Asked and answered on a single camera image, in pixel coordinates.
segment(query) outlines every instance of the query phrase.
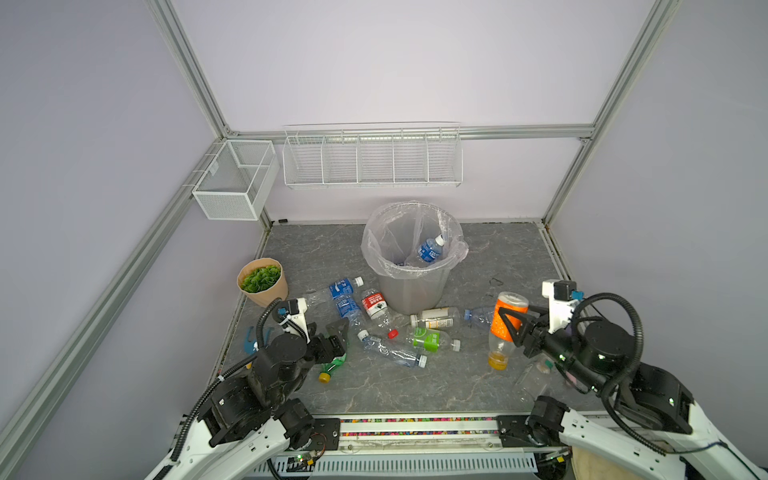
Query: white wire rack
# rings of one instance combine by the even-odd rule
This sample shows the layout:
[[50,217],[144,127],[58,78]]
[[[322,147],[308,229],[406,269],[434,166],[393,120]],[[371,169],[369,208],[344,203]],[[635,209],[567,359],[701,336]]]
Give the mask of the white wire rack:
[[283,171],[291,188],[457,186],[459,128],[288,134]]
[[271,141],[227,140],[192,194],[211,220],[259,220],[279,169]]

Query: gray marble tabletop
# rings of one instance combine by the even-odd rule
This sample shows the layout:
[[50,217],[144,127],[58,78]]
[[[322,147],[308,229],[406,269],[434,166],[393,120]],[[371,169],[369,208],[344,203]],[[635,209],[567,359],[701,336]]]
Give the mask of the gray marble tabletop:
[[[319,290],[345,276],[362,276],[366,287],[378,286],[377,277],[360,253],[363,225],[276,225],[264,251],[285,269],[290,296]],[[461,310],[492,306],[499,292],[512,291],[533,304],[545,306],[541,282],[556,278],[544,241],[533,223],[467,223],[462,225],[468,256],[451,272],[439,306]],[[246,353],[243,343],[249,326],[263,309],[246,300],[223,367]],[[320,304],[306,314],[325,332],[327,323],[339,318],[333,305]],[[268,326],[274,326],[272,320]],[[317,380],[314,367],[294,394],[313,414],[399,412],[524,412],[532,401],[516,382],[525,367],[537,359],[517,356],[503,372],[488,365],[488,333],[466,325],[449,330],[462,341],[460,352],[439,352],[427,365],[406,368],[365,352],[349,341],[347,360],[330,383]],[[577,409],[600,409],[595,396],[582,396],[568,388],[556,371],[537,375],[548,383],[548,394]]]

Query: bottle with red label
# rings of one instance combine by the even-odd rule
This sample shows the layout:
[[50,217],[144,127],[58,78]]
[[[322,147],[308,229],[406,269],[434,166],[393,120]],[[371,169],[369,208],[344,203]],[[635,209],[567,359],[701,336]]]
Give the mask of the bottle with red label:
[[387,307],[384,296],[378,290],[369,288],[362,293],[362,307],[373,323],[385,333],[395,328],[396,314]]
[[[515,351],[515,344],[504,321],[499,315],[499,310],[514,310],[515,312],[528,312],[528,299],[512,292],[501,292],[496,300],[493,312],[491,331],[488,333],[488,364],[496,370],[506,370],[509,357]],[[507,316],[509,322],[516,329],[522,322],[513,316]]]

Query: trash can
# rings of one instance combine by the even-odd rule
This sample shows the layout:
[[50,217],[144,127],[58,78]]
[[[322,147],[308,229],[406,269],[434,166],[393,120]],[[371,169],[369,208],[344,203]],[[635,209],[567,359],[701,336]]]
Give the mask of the trash can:
[[[428,238],[442,234],[442,255],[428,267],[403,266]],[[459,222],[445,210],[418,201],[388,204],[371,214],[362,232],[362,255],[379,276],[389,306],[405,314],[434,308],[451,269],[467,256]]]

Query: white mesh basket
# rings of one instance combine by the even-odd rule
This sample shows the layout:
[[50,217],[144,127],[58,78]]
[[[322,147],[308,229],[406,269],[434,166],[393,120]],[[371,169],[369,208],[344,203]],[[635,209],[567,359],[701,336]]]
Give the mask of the white mesh basket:
[[283,169],[291,188],[457,186],[462,141],[457,127],[289,134]]
[[271,141],[227,140],[192,193],[211,220],[258,220],[279,169]]

